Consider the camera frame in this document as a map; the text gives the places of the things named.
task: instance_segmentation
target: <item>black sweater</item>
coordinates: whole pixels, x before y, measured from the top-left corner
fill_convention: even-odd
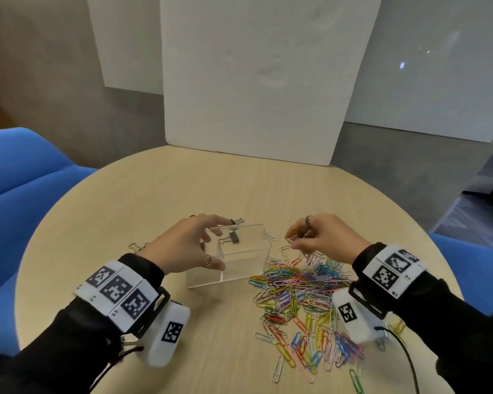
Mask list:
[[[395,300],[362,271],[385,247],[370,245],[356,258],[360,292],[393,311],[438,356],[436,369],[456,393],[493,389],[493,316],[487,317],[453,295],[443,280],[422,273]],[[153,287],[163,272],[135,254],[119,259]],[[0,362],[0,394],[87,393],[108,362],[118,356],[121,332],[85,301],[76,298],[24,350]]]

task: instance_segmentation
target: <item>qr code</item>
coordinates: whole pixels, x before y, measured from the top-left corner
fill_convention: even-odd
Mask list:
[[[92,285],[93,287],[99,287],[102,284],[102,282],[110,278],[114,273],[115,273],[114,270],[104,266],[85,281],[90,285]]]
[[[183,324],[178,324],[177,322],[170,322],[164,335],[162,336],[162,341],[167,341],[168,343],[177,343],[177,339],[181,334]]]
[[[392,271],[389,271],[383,265],[378,268],[378,270],[374,273],[372,278],[382,287],[389,290],[391,286],[398,279],[398,275],[394,274]]]
[[[117,303],[128,291],[131,291],[133,286],[119,276],[113,278],[101,289],[101,293],[105,295],[112,303]]]
[[[396,253],[390,255],[389,258],[384,261],[384,263],[391,266],[391,268],[393,268],[394,270],[400,272],[400,274],[411,266],[411,263],[409,261],[402,258],[401,256],[398,256]]]
[[[354,321],[357,319],[356,313],[352,309],[352,306],[350,303],[344,304],[340,307],[338,307],[338,310],[340,310],[340,313],[342,314],[343,320],[347,323],[350,321]]]
[[[124,302],[122,308],[129,314],[132,319],[137,317],[150,305],[151,301],[146,298],[142,291],[135,289]]]
[[[409,253],[407,250],[403,250],[403,249],[400,249],[398,250],[398,253],[400,253],[402,256],[404,256],[405,258],[411,260],[413,263],[416,263],[418,261],[420,261],[419,258],[417,258],[416,256],[413,256],[411,253]]]

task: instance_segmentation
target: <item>white panel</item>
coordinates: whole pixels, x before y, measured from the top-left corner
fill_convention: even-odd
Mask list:
[[[381,0],[161,0],[168,143],[327,165]]]
[[[383,0],[345,119],[490,142],[493,0]]]
[[[88,0],[104,84],[162,94],[160,0]]]

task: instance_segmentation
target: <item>blue chair seat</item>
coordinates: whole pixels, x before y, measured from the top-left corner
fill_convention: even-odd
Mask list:
[[[493,313],[493,248],[430,234],[460,286],[464,300],[486,315]]]
[[[34,132],[0,130],[0,354],[15,355],[16,273],[46,213],[95,169],[74,165]]]

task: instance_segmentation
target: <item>concrete wall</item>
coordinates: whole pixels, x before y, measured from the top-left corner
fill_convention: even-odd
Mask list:
[[[104,87],[86,0],[0,0],[0,104],[85,166],[165,145],[161,95]],[[492,153],[493,142],[345,123],[332,164],[428,230]]]

